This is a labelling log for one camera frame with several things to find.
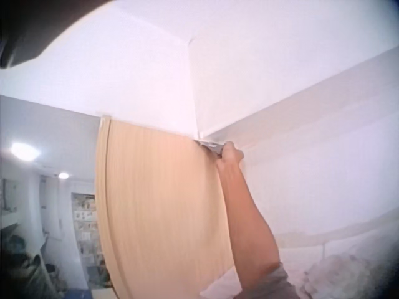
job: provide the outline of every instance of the gray sleeve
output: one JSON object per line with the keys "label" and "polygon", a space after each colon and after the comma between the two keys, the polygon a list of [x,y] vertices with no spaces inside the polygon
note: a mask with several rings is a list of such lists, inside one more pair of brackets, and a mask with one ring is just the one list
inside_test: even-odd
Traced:
{"label": "gray sleeve", "polygon": [[283,266],[266,275],[251,290],[244,290],[235,299],[299,299],[295,287],[287,281]]}

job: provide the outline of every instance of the ceiling light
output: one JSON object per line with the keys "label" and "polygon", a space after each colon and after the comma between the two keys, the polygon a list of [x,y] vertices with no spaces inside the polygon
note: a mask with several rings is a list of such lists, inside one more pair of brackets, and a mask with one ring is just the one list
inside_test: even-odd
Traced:
{"label": "ceiling light", "polygon": [[67,178],[69,178],[69,174],[67,174],[67,173],[60,173],[60,174],[58,175],[58,177],[59,177],[60,179],[67,179]]}
{"label": "ceiling light", "polygon": [[37,149],[25,143],[18,142],[12,144],[11,152],[14,156],[23,161],[33,161],[40,155],[40,151]]}

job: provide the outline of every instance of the hand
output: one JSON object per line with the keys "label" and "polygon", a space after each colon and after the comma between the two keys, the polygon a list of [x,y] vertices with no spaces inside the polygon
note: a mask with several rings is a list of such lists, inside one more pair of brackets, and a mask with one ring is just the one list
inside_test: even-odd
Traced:
{"label": "hand", "polygon": [[216,160],[216,166],[220,171],[223,170],[227,164],[238,165],[243,158],[244,153],[236,149],[233,142],[227,141],[223,146],[221,158]]}

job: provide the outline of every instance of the wooden cabinet door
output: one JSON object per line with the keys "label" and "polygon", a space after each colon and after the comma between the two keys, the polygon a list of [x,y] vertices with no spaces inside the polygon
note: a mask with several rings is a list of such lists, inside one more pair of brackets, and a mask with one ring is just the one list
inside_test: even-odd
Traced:
{"label": "wooden cabinet door", "polygon": [[121,299],[199,298],[233,266],[214,158],[188,137],[104,118],[96,201]]}

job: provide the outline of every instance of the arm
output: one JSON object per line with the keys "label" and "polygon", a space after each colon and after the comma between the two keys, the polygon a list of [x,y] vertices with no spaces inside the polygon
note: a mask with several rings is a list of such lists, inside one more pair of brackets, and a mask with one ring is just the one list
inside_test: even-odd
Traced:
{"label": "arm", "polygon": [[255,206],[239,168],[243,158],[243,153],[227,142],[216,165],[226,203],[234,263],[242,288],[248,289],[278,268],[280,257],[274,236]]}

